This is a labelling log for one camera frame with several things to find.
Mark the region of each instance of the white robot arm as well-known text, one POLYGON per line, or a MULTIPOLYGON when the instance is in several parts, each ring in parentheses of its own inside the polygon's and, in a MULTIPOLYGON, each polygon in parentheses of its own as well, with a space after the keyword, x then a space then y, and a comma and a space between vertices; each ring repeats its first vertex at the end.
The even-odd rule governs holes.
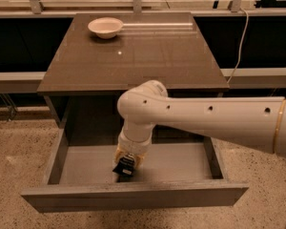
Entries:
POLYGON ((148 81, 118 100, 125 119, 115 171, 131 175, 151 145, 153 127, 163 125, 286 156, 286 99, 170 98, 164 85, 148 81))

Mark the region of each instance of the cabinet top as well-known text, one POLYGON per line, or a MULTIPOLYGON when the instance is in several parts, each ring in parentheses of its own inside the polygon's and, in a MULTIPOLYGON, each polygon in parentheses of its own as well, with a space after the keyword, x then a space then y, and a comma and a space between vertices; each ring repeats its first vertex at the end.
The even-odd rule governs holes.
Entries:
POLYGON ((124 91, 151 79, 167 89, 229 88, 190 13, 142 12, 75 15, 38 92, 124 91), (122 31, 98 38, 88 24, 100 17, 120 19, 122 31))

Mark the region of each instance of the white bowl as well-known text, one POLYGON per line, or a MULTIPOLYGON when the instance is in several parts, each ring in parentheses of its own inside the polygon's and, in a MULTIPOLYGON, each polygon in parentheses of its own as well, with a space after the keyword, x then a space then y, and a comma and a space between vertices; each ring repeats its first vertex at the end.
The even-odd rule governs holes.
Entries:
POLYGON ((123 27, 123 22, 115 18, 99 18, 92 20, 88 29, 97 34, 102 39, 110 39, 117 35, 123 27))

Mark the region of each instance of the open drawer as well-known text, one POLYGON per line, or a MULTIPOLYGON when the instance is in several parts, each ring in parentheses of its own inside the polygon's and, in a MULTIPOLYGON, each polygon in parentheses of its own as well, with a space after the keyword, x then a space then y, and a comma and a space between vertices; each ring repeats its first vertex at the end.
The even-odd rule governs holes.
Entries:
POLYGON ((113 173, 117 99, 68 97, 43 184, 22 192, 37 211, 231 206, 248 189, 227 179, 215 139, 163 127, 133 177, 113 173))

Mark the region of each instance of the terrazzo floor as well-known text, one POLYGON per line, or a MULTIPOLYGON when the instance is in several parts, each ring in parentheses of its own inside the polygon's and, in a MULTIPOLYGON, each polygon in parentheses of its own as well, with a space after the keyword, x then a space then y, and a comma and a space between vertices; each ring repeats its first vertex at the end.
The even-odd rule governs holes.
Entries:
POLYGON ((233 207, 39 214, 21 197, 41 183, 58 129, 44 107, 0 112, 1 228, 285 228, 286 159, 219 141, 232 181, 249 190, 233 207))

